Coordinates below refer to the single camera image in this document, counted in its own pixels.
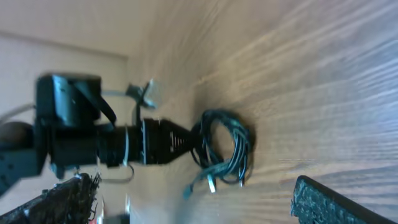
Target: wood grain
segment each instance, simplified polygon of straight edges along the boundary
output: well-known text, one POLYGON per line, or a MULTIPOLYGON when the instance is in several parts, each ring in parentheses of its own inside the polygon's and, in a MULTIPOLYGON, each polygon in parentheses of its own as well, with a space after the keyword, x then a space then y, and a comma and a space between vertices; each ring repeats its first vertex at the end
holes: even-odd
MULTIPOLYGON (((129 79, 154 78, 161 107, 148 116, 190 128, 227 108, 255 129, 245 188, 207 183, 190 155, 136 166, 129 186, 144 223, 297 223, 298 175, 398 222, 398 2, 388 0, 159 1, 129 79)), ((222 129, 225 156, 231 140, 222 129)))

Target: black object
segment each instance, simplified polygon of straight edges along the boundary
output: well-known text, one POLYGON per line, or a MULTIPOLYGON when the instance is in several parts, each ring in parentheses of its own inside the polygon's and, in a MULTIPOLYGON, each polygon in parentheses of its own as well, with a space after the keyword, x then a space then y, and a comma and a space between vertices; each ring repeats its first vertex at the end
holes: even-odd
POLYGON ((192 128, 192 133, 199 135, 201 139, 199 144, 201 147, 193 148, 191 153, 193 160, 203 170, 184 191, 185 198, 192 193, 194 184, 205 178, 210 180, 213 193, 216 191, 216 178, 226 184, 237 184, 244 181, 248 169, 248 154, 252 150, 254 138, 237 116, 226 110, 207 110, 192 128), (215 122, 224 125, 233 138, 234 152, 230 159, 224 160, 212 146, 211 127, 215 122), (235 175, 236 178, 228 179, 231 175, 235 175))
POLYGON ((86 224, 94 216, 99 176, 78 174, 70 180, 44 190, 42 195, 0 216, 2 224, 86 224))
POLYGON ((143 119, 141 106, 153 108, 145 88, 130 85, 125 94, 137 102, 133 126, 115 126, 116 115, 101 96, 94 75, 50 73, 36 83, 34 125, 0 126, 0 196, 22 177, 39 175, 47 154, 56 176, 96 164, 166 164, 193 147, 198 136, 171 121, 143 119), (96 124, 103 113, 108 124, 96 124))
POLYGON ((291 206, 301 224, 394 223, 304 175, 297 178, 291 206))

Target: cable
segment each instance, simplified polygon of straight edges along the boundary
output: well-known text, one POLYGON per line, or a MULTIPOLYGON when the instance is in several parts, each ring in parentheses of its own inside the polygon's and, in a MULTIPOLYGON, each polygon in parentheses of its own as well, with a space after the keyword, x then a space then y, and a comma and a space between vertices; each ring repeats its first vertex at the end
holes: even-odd
POLYGON ((36 106, 33 103, 28 103, 22 106, 18 106, 17 108, 10 110, 5 114, 0 115, 0 124, 3 124, 4 122, 6 122, 8 119, 12 118, 15 115, 18 115, 20 113, 23 113, 31 109, 36 109, 36 106))
POLYGON ((244 179, 248 169, 248 154, 252 149, 252 137, 250 131, 239 122, 237 117, 225 110, 207 110, 202 114, 201 120, 192 128, 192 133, 197 133, 201 137, 202 147, 192 149, 191 154, 202 171, 187 186, 184 198, 188 198, 192 194, 195 183, 207 178, 208 175, 212 178, 219 178, 227 184, 237 184, 244 179), (215 122, 224 125, 234 140, 234 152, 230 159, 224 160, 213 149, 211 125, 215 122))
POLYGON ((102 182, 108 184, 128 184, 134 178, 134 168, 132 165, 127 163, 127 166, 131 169, 131 176, 125 179, 101 179, 102 182))

